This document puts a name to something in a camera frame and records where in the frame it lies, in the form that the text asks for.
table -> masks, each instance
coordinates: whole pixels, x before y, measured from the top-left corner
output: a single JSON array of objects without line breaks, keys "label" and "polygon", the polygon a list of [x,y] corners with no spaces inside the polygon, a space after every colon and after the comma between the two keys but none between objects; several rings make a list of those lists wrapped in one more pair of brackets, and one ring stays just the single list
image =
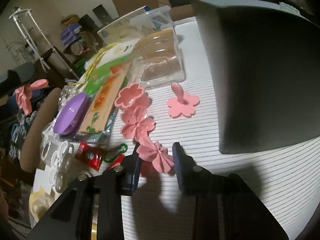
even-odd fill
[{"label": "table", "polygon": [[[148,91],[152,99],[148,115],[156,122],[150,138],[167,147],[169,154],[172,154],[172,144],[179,141],[198,165],[212,173],[240,175],[284,228],[289,239],[295,239],[320,202],[320,137],[263,152],[221,154],[211,72],[195,18],[177,22],[176,33],[186,71],[186,80],[181,85],[190,94],[198,95],[201,102],[195,116],[174,120],[167,114],[169,108],[166,106],[168,98],[173,96],[170,86]],[[134,143],[132,139],[122,138],[122,125],[118,115],[110,147],[127,143],[128,153],[131,153]],[[103,163],[99,172],[92,169],[90,172],[98,175],[106,167]],[[44,177],[40,173],[36,173],[37,185]],[[140,178],[133,197],[122,196],[125,239],[191,239],[194,207],[193,197],[181,195],[175,175]]]}]

green carabiner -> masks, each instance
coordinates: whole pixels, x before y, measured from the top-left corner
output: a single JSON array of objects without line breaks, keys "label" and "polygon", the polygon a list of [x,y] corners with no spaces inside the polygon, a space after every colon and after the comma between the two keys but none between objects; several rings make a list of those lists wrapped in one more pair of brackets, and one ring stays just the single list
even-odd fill
[{"label": "green carabiner", "polygon": [[103,161],[106,163],[113,162],[120,154],[125,153],[128,150],[128,146],[125,143],[121,143],[119,146],[106,150],[102,156]]}]

plastic lid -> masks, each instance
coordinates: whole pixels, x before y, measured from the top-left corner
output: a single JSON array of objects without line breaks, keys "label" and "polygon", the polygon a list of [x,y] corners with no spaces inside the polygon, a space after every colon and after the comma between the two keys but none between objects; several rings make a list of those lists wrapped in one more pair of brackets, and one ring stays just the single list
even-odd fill
[{"label": "plastic lid", "polygon": [[171,10],[171,8],[169,5],[165,5],[165,6],[153,9],[151,11],[145,12],[143,14],[139,14],[136,17],[131,18],[130,24],[134,25],[136,23],[139,23],[142,20],[154,18],[159,15],[163,15],[164,13],[168,13],[170,10]]}]

yellow ribbon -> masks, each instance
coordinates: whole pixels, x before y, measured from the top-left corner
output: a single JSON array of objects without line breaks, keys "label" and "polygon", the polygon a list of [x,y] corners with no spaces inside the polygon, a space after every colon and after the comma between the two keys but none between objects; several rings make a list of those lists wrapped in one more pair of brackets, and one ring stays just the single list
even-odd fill
[{"label": "yellow ribbon", "polygon": [[77,82],[77,83],[73,83],[73,85],[84,85],[88,82],[92,72],[96,69],[97,64],[100,62],[100,60],[102,59],[102,57],[104,56],[104,54],[110,50],[111,48],[113,48],[114,46],[116,46],[118,44],[118,42],[114,42],[109,44],[106,47],[101,48],[98,53],[94,56],[94,60],[91,62],[91,64],[89,65],[89,67],[87,68],[87,70],[84,73],[84,82]]}]

purple bowl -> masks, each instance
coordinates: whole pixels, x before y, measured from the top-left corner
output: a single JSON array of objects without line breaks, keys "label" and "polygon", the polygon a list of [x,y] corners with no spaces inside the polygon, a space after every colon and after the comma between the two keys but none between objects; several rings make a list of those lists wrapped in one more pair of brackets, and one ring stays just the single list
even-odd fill
[{"label": "purple bowl", "polygon": [[85,92],[81,92],[71,98],[57,118],[53,132],[63,135],[71,133],[76,128],[83,112],[86,110],[87,101],[88,98]]}]

